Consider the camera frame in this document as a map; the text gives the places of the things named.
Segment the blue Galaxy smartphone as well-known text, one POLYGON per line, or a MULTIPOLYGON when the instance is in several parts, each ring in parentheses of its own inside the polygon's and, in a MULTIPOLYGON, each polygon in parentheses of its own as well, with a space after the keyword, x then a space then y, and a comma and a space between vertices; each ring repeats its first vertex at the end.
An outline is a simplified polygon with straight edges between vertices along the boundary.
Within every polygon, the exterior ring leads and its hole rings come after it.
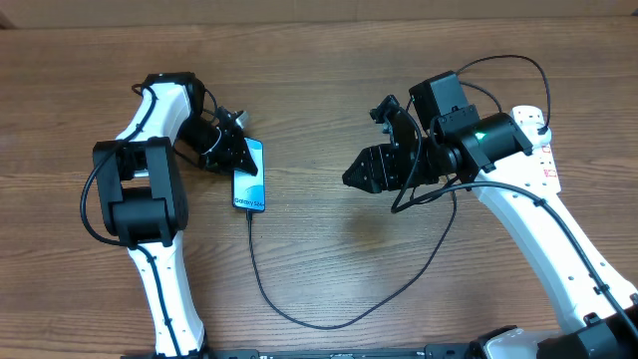
POLYGON ((251 138, 246 138, 245 141, 256 165, 257 173, 255 175, 244 171, 233 173, 232 204, 235 208, 264 212, 266 200, 263 143, 251 138))

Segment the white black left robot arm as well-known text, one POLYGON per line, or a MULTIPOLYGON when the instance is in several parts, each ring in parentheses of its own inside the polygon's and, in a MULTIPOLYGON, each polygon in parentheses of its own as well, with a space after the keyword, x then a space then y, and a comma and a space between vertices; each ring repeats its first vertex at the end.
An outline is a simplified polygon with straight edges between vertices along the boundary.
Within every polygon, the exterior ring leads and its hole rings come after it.
POLYGON ((263 183, 261 143, 244 134, 244 111, 207 109, 210 90, 192 72, 150 74, 132 89, 142 98, 130 124, 93 148, 81 221, 96 240, 127 250, 141 277, 154 322, 155 358, 209 358, 212 351, 188 284, 183 236, 187 195, 177 142, 195 151, 194 166, 230 175, 232 203, 262 211, 240 194, 263 183))

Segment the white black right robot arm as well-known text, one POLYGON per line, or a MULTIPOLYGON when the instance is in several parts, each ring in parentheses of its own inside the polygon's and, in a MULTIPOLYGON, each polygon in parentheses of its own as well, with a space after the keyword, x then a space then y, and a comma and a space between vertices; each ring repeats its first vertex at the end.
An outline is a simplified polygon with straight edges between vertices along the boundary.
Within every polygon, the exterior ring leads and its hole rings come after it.
POLYGON ((345 185, 395 191, 392 212, 411 206, 409 188, 431 197, 470 190, 501 222, 541 282, 559 325, 528 332, 505 326, 467 344, 430 345, 430 358, 633 358, 637 290, 595 248, 559 198, 541 112, 519 106, 481 117, 454 72, 410 91, 413 108, 393 96, 370 113, 389 136, 359 153, 345 185))

